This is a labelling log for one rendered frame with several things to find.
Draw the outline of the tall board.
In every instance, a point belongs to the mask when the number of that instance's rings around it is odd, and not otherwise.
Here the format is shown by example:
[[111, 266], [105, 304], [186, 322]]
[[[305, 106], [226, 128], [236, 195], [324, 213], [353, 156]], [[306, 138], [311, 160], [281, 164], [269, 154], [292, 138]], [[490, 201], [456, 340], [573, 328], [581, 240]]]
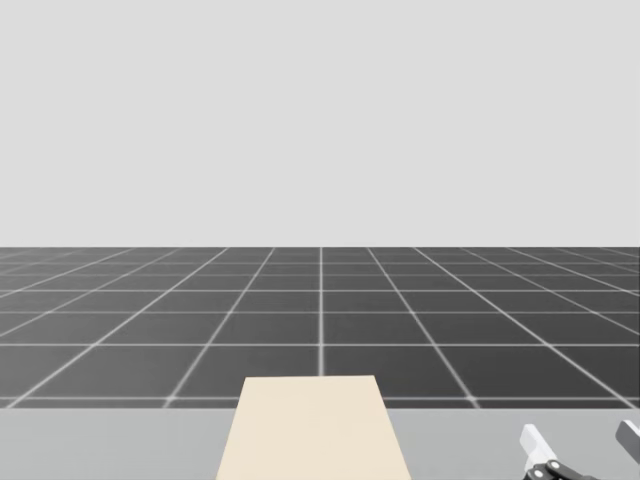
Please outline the tall board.
[[376, 379], [245, 379], [215, 480], [411, 480]]

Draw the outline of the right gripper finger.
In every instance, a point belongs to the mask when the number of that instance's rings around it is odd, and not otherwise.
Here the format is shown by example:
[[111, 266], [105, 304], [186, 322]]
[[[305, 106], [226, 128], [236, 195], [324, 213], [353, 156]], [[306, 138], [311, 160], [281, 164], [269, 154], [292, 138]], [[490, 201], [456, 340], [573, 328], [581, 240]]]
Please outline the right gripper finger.
[[534, 424], [523, 426], [519, 442], [527, 455], [522, 480], [595, 480], [560, 462]]
[[626, 453], [640, 463], [640, 427], [631, 420], [622, 420], [616, 430], [615, 438]]

